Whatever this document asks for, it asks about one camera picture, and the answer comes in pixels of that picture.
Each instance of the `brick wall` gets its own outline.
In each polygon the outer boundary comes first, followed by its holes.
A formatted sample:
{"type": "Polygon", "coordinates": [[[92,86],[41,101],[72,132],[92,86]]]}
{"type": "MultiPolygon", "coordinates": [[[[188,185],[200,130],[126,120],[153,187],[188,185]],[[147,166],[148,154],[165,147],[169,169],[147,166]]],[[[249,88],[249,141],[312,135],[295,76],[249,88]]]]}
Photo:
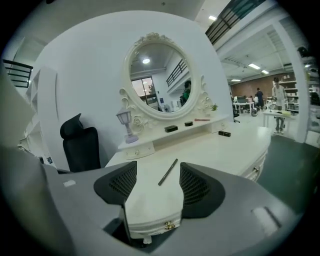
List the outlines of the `brick wall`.
{"type": "MultiPolygon", "coordinates": [[[[293,72],[289,73],[282,73],[276,75],[270,75],[246,82],[240,82],[234,85],[231,85],[232,95],[234,96],[252,96],[255,97],[257,93],[257,88],[260,88],[260,91],[263,92],[264,98],[272,96],[272,87],[273,87],[273,80],[275,77],[279,78],[279,81],[285,81],[283,76],[290,75],[290,78],[287,81],[295,80],[295,75],[293,72]]],[[[284,88],[294,88],[295,85],[293,83],[286,84],[285,86],[282,84],[284,88]]]]}

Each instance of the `ceiling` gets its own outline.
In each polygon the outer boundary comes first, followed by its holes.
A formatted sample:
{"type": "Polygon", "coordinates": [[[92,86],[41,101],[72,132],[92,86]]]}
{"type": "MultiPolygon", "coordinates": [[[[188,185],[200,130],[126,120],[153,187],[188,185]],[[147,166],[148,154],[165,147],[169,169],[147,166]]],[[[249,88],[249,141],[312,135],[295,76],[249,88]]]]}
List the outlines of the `ceiling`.
{"type": "MultiPolygon", "coordinates": [[[[302,32],[291,18],[282,21],[296,48],[308,46],[302,32]]],[[[269,75],[292,71],[290,58],[287,54],[277,32],[272,27],[266,28],[243,43],[237,45],[233,54],[227,56],[222,62],[222,67],[228,80],[248,80],[265,76],[261,70],[266,70],[269,75]],[[256,70],[248,65],[254,63],[261,67],[256,70]]]]}
{"type": "Polygon", "coordinates": [[[156,71],[160,72],[165,69],[174,52],[170,46],[162,43],[151,43],[139,49],[138,54],[133,59],[131,64],[131,74],[156,71]],[[144,59],[149,59],[150,62],[143,64],[144,59]]]}
{"type": "MultiPolygon", "coordinates": [[[[16,35],[24,38],[16,61],[33,66],[42,49],[69,28],[88,19],[120,11],[145,10],[164,12],[196,21],[204,31],[230,0],[56,0],[42,1],[24,20],[16,35]]],[[[6,51],[12,51],[8,43],[6,51]]]]}
{"type": "Polygon", "coordinates": [[[18,33],[49,43],[88,19],[120,11],[145,10],[194,20],[204,0],[56,0],[42,1],[21,24],[18,33]]]}
{"type": "Polygon", "coordinates": [[[206,32],[214,22],[209,16],[218,17],[229,2],[230,0],[205,0],[194,21],[206,32]]]}

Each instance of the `window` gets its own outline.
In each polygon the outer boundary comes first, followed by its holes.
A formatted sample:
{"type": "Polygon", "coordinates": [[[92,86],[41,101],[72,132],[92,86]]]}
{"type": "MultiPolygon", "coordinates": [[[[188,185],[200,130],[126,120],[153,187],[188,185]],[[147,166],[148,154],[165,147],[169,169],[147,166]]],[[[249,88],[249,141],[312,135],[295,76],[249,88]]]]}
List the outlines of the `window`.
{"type": "Polygon", "coordinates": [[[151,108],[158,110],[159,103],[152,78],[146,77],[137,79],[131,81],[131,83],[140,99],[143,100],[151,108]]]}

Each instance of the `white counter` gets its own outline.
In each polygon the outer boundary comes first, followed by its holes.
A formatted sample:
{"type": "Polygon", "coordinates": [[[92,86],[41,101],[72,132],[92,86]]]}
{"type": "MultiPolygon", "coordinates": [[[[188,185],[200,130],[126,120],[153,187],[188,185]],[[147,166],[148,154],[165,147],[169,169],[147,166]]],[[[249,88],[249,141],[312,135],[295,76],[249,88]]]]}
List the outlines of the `white counter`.
{"type": "MultiPolygon", "coordinates": [[[[230,132],[231,137],[204,131],[158,146],[154,154],[135,159],[137,182],[125,203],[130,231],[139,230],[140,234],[155,235],[164,232],[162,228],[165,221],[179,223],[176,217],[180,215],[184,200],[179,184],[181,162],[244,177],[248,171],[252,172],[255,163],[268,150],[271,130],[229,123],[225,131],[230,132]],[[178,159],[177,164],[163,184],[158,186],[175,159],[178,159]]],[[[107,167],[124,162],[128,162],[124,152],[117,152],[107,167]]]]}

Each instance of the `oval mirror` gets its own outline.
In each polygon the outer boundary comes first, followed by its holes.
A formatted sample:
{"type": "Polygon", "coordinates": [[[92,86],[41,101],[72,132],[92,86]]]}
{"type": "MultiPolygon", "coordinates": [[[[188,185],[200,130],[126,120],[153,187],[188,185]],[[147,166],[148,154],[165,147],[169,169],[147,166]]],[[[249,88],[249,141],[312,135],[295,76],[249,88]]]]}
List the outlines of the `oval mirror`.
{"type": "Polygon", "coordinates": [[[191,94],[185,58],[169,45],[149,43],[136,52],[130,68],[132,86],[150,108],[171,113],[183,108],[191,94]]]}

